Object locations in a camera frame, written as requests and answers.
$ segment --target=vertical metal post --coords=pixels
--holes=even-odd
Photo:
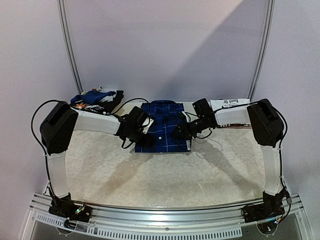
[[[79,77],[79,73],[78,73],[78,69],[77,69],[77,64],[76,64],[76,60],[75,60],[75,55],[74,55],[74,51],[73,51],[71,40],[70,40],[65,1],[64,0],[57,0],[57,3],[58,3],[58,10],[59,10],[62,34],[63,34],[63,38],[64,38],[64,44],[65,44],[66,52],[68,55],[74,83],[75,83],[75,86],[76,86],[78,93],[81,94],[84,91],[84,89],[83,89],[81,81],[80,81],[80,77]]]
[[[251,99],[251,100],[253,100],[253,97],[254,97],[254,94],[255,94],[255,91],[257,88],[259,76],[261,73],[262,65],[264,62],[265,54],[266,54],[267,43],[268,43],[268,39],[269,39],[271,22],[272,22],[272,16],[274,13],[274,5],[275,5],[275,0],[268,1],[268,10],[267,10],[267,13],[265,16],[264,31],[263,31],[262,41],[261,41],[260,52],[259,52],[257,64],[255,66],[251,87],[249,89],[249,93],[247,96],[247,98]]]

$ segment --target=blue garment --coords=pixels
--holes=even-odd
[[[108,92],[99,92],[96,90],[88,91],[85,95],[76,95],[74,98],[70,100],[73,104],[77,101],[83,100],[87,104],[94,105],[98,103],[101,99],[105,98],[106,96],[113,96],[115,95],[115,91],[108,91]]]
[[[141,109],[146,113],[149,111],[149,105],[143,103]],[[149,115],[154,119],[154,123],[148,130],[148,134],[155,139],[151,147],[141,147],[135,144],[136,153],[177,153],[190,152],[191,141],[185,139],[175,139],[171,133],[178,124],[182,122],[178,113],[184,111],[182,103],[175,103],[170,100],[157,100],[150,103]]]

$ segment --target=blue plaid shirt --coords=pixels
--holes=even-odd
[[[149,111],[149,105],[143,103],[141,109],[146,113]],[[148,134],[155,139],[151,147],[141,147],[135,144],[136,153],[177,153],[190,152],[191,141],[185,139],[175,139],[171,133],[178,124],[182,122],[178,113],[184,111],[182,103],[175,103],[170,100],[157,100],[150,103],[149,115],[154,119],[154,123],[148,130]]]

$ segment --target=shirt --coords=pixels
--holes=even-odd
[[[135,144],[136,153],[178,153],[190,152],[191,141],[175,139],[171,133],[182,122],[178,113],[184,111],[182,103],[171,100],[156,100],[151,103],[143,103],[141,109],[154,119],[147,134],[154,137],[155,141],[151,147],[141,147]]]

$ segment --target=white wall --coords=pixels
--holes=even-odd
[[[247,97],[267,0],[68,0],[83,88],[127,99]]]
[[[31,116],[45,100],[69,100],[76,88],[56,1],[1,1],[0,31],[0,239],[17,240],[34,192],[47,182]]]
[[[270,99],[288,121],[284,175],[320,239],[320,1],[276,0],[255,100]]]

